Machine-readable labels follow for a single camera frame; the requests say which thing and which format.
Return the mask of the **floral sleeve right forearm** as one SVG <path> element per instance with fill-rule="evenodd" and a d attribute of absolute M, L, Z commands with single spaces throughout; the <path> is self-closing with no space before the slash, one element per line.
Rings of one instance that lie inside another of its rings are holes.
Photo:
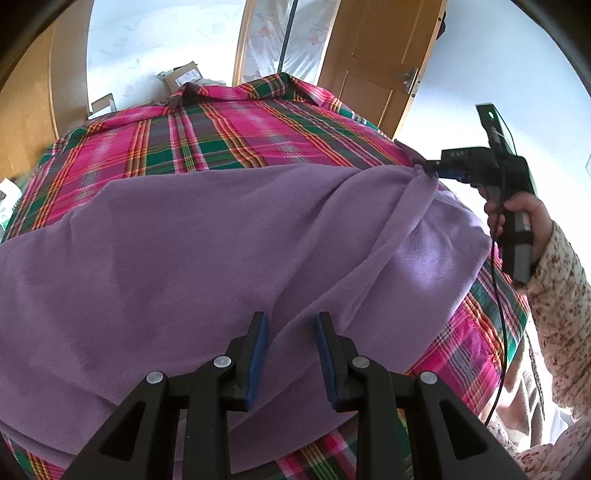
<path fill-rule="evenodd" d="M 521 292 L 527 295 L 554 402 L 576 419 L 590 414 L 590 284 L 562 229 Z"/>

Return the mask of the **person's right hand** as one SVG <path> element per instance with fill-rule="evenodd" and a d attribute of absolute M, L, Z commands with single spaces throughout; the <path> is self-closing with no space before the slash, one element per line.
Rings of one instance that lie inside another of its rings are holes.
<path fill-rule="evenodd" d="M 503 234 L 506 212 L 524 210 L 529 215 L 533 233 L 532 261 L 537 262 L 546 250 L 554 229 L 545 204 L 533 194 L 518 192 L 500 206 L 484 189 L 480 189 L 479 192 L 486 199 L 484 211 L 488 216 L 488 225 L 495 239 Z"/>

